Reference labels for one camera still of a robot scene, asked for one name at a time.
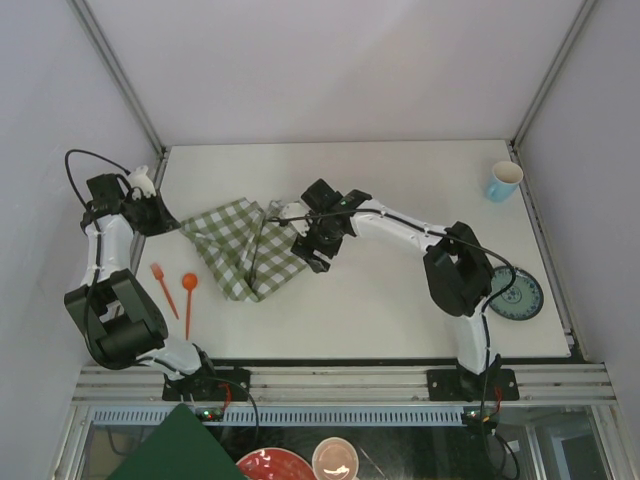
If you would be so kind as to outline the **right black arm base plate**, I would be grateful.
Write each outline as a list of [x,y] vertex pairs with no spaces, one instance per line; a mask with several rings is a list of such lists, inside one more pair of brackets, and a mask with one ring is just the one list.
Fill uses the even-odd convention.
[[431,401],[480,401],[502,399],[517,401],[520,393],[512,369],[499,369],[489,374],[475,375],[457,369],[431,369],[426,373],[429,399]]

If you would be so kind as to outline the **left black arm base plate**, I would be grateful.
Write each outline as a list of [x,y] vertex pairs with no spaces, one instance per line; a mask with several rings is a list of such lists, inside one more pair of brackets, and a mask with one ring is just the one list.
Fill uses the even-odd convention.
[[167,402],[222,402],[246,401],[251,383],[251,373],[246,369],[216,370],[214,373],[199,370],[181,380],[165,378],[162,400]]

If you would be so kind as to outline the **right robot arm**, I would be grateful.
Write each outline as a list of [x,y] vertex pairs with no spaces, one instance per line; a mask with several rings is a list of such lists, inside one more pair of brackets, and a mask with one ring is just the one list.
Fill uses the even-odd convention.
[[387,240],[417,252],[431,299],[452,318],[459,395],[471,401],[493,390],[500,356],[491,344],[486,309],[494,268],[471,227],[421,222],[361,190],[343,195],[322,179],[299,201],[287,204],[278,223],[293,226],[297,236],[291,252],[316,273],[330,269],[347,235]]

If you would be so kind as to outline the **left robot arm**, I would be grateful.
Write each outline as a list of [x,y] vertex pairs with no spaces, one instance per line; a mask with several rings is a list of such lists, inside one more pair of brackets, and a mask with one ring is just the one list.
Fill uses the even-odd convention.
[[91,178],[81,229],[89,241],[88,265],[64,305],[90,356],[108,370],[148,366],[170,382],[184,382],[196,399],[215,395],[219,376],[204,352],[170,334],[165,318],[131,270],[135,235],[153,237],[177,229],[147,169]]

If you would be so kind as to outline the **green white checkered cloth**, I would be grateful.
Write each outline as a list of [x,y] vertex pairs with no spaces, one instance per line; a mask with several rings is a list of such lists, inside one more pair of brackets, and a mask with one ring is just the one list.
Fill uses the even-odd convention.
[[261,302],[307,268],[291,252],[296,230],[274,221],[283,207],[240,198],[181,222],[225,299]]

